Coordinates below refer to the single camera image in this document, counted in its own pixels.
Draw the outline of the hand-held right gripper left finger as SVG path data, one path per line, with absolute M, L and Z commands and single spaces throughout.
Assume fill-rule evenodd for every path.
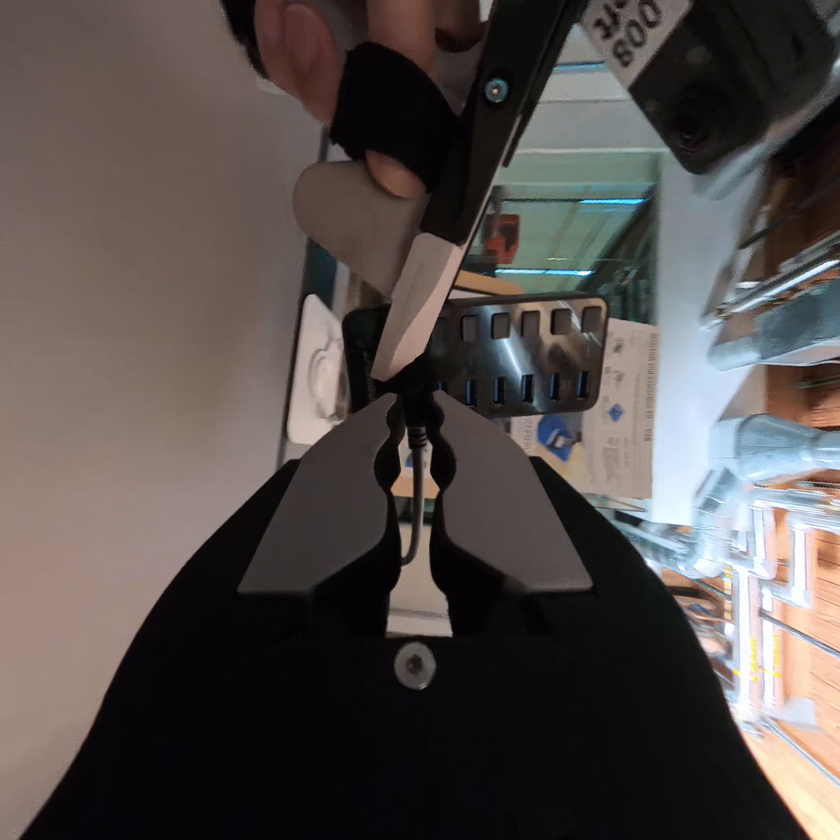
M 400 472 L 403 400 L 380 397 L 297 462 L 238 593 L 286 597 L 312 627 L 384 635 L 403 563 L 392 486 Z

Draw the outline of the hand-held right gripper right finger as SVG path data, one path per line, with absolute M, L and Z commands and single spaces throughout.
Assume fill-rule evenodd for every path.
M 524 634 L 538 596 L 595 592 L 593 580 L 524 451 L 454 397 L 429 397 L 438 486 L 430 570 L 453 635 Z

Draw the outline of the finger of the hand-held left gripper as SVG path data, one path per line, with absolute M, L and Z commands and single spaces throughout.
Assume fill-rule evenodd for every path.
M 390 300 L 428 202 L 395 196 L 361 161 L 321 161 L 297 180 L 292 208 L 302 231 Z
M 425 351 L 467 248 L 429 233 L 414 238 L 392 294 L 373 379 L 390 381 Z

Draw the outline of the black USB hub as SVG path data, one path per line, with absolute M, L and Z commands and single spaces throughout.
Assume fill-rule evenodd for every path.
M 603 297 L 519 295 L 448 300 L 425 350 L 390 381 L 373 377 L 390 306 L 342 321 L 350 408 L 388 392 L 442 392 L 489 419 L 583 413 L 601 387 L 609 307 Z

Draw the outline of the person's left hand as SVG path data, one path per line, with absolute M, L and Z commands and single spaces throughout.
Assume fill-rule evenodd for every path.
M 366 2 L 366 40 L 343 50 L 329 17 L 308 2 L 255 3 L 259 63 L 268 79 L 330 127 L 351 158 L 364 157 L 393 196 L 434 187 L 455 131 L 438 59 L 476 72 L 486 23 L 475 1 Z

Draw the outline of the white board stand base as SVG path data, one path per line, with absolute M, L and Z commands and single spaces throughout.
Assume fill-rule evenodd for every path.
M 340 321 L 315 294 L 301 307 L 287 438 L 311 446 L 347 417 L 348 380 Z

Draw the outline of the wooden instruction board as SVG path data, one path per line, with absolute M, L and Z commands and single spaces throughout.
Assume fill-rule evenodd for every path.
M 514 417 L 509 436 L 580 493 L 650 499 L 659 339 L 654 326 L 612 318 L 593 408 Z

